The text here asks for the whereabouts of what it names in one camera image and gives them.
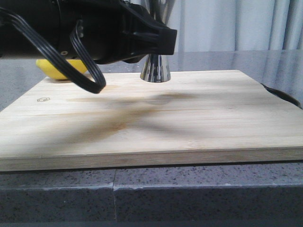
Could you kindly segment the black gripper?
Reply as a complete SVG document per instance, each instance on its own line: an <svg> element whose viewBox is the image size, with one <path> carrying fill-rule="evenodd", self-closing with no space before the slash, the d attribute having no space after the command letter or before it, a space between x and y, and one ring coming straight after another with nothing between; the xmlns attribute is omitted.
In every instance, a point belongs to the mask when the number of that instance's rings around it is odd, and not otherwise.
<svg viewBox="0 0 303 227"><path fill-rule="evenodd" d="M58 52L78 59L70 35L82 21L81 42L98 64L137 63L147 54L172 55L177 30L156 21L146 8L122 0L58 0Z"/></svg>

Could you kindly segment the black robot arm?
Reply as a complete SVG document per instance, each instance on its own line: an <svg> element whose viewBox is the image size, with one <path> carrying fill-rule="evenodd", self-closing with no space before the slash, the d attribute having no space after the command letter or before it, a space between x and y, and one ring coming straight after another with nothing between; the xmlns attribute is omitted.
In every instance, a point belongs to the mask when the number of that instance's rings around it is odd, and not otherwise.
<svg viewBox="0 0 303 227"><path fill-rule="evenodd" d="M70 35L82 21L82 43L97 64L136 63L147 54L172 55L177 31L144 7L123 0L3 0L0 54L5 59L40 58L30 38L46 40L62 57L78 57Z"/></svg>

